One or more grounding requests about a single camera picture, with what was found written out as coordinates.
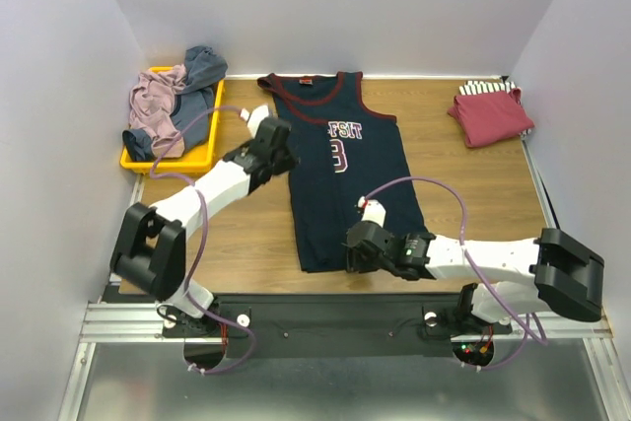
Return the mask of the navy basketball jersey tank top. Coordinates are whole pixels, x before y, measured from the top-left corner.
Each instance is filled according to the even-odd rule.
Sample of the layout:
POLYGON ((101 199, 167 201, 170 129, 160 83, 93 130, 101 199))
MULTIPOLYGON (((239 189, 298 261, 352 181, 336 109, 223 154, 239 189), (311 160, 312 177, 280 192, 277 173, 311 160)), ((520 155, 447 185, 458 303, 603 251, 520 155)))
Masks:
POLYGON ((404 236, 426 229, 397 119, 368 108, 363 75, 285 77, 257 85, 290 123, 288 145, 298 159, 288 185, 295 243, 305 272, 346 267, 346 234, 360 219, 357 203, 376 190, 385 227, 404 236))

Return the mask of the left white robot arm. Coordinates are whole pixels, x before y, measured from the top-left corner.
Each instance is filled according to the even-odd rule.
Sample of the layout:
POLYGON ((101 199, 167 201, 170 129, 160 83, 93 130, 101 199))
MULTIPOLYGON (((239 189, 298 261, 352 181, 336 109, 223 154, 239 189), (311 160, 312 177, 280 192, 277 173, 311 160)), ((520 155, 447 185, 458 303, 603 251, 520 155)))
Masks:
POLYGON ((214 295, 192 279, 186 243, 197 231, 208 237, 211 217, 297 165, 287 144, 291 126, 267 114, 251 113, 251 139, 229 152, 212 170, 155 204, 131 205, 125 212, 110 259, 110 271, 155 300, 185 313, 196 335, 212 334, 219 322, 252 335, 251 330, 220 316, 214 295))

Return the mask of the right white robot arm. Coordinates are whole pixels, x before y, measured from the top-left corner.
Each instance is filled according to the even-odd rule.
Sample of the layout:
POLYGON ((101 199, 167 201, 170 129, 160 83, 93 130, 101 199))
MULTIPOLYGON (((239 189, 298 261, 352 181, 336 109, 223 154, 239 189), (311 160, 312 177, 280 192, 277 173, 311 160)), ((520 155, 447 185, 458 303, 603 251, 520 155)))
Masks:
POLYGON ((604 260, 559 229, 545 228, 535 239, 460 243, 427 232, 397 237, 362 221, 348 231, 346 247, 350 272, 384 270, 407 281, 478 279, 454 308, 465 332, 537 312, 579 322, 601 318, 604 260))

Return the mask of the grey-blue tank top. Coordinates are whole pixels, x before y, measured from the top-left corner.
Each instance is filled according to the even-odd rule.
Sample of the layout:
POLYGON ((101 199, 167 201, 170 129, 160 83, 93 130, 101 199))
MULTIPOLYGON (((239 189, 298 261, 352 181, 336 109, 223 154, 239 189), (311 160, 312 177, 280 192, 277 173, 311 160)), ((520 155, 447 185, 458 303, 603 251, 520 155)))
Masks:
MULTIPOLYGON (((208 120, 198 119, 197 116, 213 107, 215 86, 224 79, 228 64, 211 47, 202 45, 188 49, 181 64, 186 69, 185 86, 175 98, 172 120, 183 139, 184 155, 208 139, 208 120)), ((165 155, 172 148, 170 146, 160 156, 168 158, 165 155)))

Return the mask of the pink tank top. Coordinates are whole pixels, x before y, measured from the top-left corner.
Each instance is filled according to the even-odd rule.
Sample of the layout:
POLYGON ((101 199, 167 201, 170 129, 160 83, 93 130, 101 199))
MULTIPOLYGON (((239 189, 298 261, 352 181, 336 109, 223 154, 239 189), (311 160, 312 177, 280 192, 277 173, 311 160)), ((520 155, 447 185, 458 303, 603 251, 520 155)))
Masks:
POLYGON ((183 64, 166 71, 147 70, 138 76, 138 83, 129 97, 129 128, 122 133, 123 143, 135 162, 150 162, 162 155, 178 158, 183 154, 183 139, 172 120, 175 98, 185 86, 183 64))

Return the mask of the yellow plastic tray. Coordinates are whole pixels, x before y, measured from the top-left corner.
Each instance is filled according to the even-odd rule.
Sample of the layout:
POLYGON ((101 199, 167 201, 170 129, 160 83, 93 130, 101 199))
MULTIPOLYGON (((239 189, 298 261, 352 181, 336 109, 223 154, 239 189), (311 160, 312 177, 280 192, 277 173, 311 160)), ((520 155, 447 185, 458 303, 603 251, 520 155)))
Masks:
MULTIPOLYGON (((170 68, 171 67, 154 67, 148 70, 159 72, 166 71, 170 68)), ((224 79, 215 86, 215 103, 213 106, 220 103, 223 93, 224 79)), ((205 118, 208 120, 209 125, 208 139, 179 158, 164 158, 164 160, 158 165, 159 171, 191 174, 205 172, 210 169, 211 162, 213 160, 213 149, 216 141, 220 115, 215 113, 205 118)), ((146 174, 150 170, 153 162, 154 160, 151 162, 133 162, 123 144, 119 163, 124 169, 137 174, 146 174)))

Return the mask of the right silver knob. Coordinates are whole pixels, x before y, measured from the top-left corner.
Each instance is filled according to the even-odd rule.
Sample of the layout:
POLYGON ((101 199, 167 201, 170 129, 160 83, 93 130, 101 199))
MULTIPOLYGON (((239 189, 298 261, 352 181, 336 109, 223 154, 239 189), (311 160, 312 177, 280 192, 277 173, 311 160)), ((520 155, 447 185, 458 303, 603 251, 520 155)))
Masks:
POLYGON ((427 327, 435 327, 439 323, 439 317, 434 312, 426 312, 424 314, 424 323, 427 327))

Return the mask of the left white knob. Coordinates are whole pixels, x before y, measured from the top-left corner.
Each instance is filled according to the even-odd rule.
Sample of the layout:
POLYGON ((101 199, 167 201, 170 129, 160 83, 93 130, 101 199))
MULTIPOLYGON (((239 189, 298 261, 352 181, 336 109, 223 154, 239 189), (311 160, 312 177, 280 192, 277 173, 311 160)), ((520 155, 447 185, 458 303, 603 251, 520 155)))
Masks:
POLYGON ((242 327, 249 327, 250 319, 247 315, 239 315, 237 317, 237 323, 242 327))

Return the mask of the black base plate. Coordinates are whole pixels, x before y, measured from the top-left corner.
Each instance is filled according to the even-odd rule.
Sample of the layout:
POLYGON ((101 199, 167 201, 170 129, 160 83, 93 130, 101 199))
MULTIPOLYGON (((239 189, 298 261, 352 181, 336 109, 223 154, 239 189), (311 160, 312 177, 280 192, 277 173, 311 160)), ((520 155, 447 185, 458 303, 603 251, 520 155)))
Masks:
POLYGON ((249 317, 256 358, 450 357, 455 337, 511 333, 462 313, 456 293, 223 293, 211 309, 249 317), (425 325, 426 312, 438 315, 437 326, 425 325))

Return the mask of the aluminium frame rail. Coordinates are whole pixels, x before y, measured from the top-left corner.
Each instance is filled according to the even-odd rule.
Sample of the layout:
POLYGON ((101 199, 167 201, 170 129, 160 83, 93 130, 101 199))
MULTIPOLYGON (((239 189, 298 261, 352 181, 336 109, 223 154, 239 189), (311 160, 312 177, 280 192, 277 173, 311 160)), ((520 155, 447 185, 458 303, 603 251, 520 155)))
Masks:
POLYGON ((85 311, 60 420, 174 420, 186 403, 182 343, 154 304, 112 275, 85 311))

